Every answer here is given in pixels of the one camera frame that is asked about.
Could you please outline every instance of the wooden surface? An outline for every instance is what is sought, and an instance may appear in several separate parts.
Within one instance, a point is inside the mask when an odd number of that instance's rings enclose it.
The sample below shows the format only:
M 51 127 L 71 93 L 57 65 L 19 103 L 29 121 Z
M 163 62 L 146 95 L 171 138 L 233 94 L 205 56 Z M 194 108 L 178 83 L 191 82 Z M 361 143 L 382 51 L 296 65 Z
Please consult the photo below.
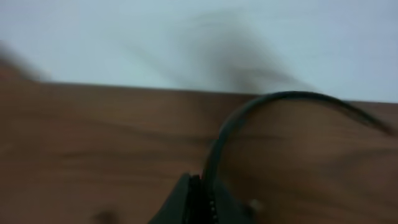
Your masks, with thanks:
M 220 124 L 252 96 L 44 85 L 0 69 L 0 223 L 146 223 L 182 172 L 199 172 Z M 392 126 L 398 106 L 355 103 Z M 258 223 L 398 223 L 395 138 L 322 105 L 263 108 L 220 175 Z

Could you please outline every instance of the blurry object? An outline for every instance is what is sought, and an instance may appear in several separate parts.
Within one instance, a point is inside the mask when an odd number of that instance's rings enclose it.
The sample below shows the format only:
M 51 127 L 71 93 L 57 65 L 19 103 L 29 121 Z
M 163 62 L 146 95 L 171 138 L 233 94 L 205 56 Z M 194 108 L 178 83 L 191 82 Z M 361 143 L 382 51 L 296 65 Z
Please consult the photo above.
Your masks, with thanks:
M 180 36 L 193 59 L 212 71 L 213 83 L 240 93 L 281 90 L 315 91 L 284 71 L 282 62 L 266 47 L 248 17 L 237 10 L 198 16 Z

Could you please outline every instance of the black object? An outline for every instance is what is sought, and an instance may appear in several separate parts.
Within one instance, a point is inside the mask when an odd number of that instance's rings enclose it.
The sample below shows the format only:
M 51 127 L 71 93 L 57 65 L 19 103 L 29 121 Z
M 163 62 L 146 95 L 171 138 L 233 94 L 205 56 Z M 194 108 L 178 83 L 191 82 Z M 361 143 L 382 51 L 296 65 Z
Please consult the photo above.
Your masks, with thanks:
M 366 126 L 392 134 L 392 129 L 366 112 L 331 96 L 306 91 L 285 91 L 260 96 L 235 111 L 221 127 L 211 146 L 202 176 L 183 174 L 162 208 L 149 224 L 249 224 L 247 207 L 237 202 L 216 178 L 223 147 L 229 136 L 244 124 L 247 115 L 277 100 L 313 100 L 326 103 Z

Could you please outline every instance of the white wall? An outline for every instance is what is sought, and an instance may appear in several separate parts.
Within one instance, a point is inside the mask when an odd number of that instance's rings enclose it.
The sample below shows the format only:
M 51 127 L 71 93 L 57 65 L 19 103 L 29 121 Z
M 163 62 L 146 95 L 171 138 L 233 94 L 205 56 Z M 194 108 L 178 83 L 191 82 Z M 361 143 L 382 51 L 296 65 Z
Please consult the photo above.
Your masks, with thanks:
M 397 11 L 396 0 L 2 0 L 0 39 L 55 82 L 398 102 Z

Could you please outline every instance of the cable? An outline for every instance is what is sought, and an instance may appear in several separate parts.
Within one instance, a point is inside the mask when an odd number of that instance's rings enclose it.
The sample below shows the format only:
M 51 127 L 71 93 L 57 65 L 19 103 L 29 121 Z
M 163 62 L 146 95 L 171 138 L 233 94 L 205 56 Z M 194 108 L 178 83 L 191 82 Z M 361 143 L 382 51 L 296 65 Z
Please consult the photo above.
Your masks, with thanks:
M 221 153 L 223 152 L 224 145 L 226 144 L 229 136 L 235 130 L 244 125 L 244 119 L 249 113 L 252 113 L 262 105 L 266 105 L 277 100 L 313 100 L 327 103 L 330 106 L 335 106 L 345 115 L 348 115 L 354 119 L 356 118 L 357 121 L 363 123 L 365 126 L 379 129 L 380 131 L 389 135 L 392 134 L 392 129 L 388 125 L 384 124 L 381 120 L 371 116 L 357 107 L 351 106 L 350 104 L 331 96 L 308 91 L 283 91 L 260 96 L 249 101 L 240 109 L 236 110 L 220 128 L 218 139 L 215 140 L 211 145 L 210 155 L 208 156 L 202 173 L 204 188 L 207 190 L 207 192 L 213 191 L 218 163 L 220 162 Z

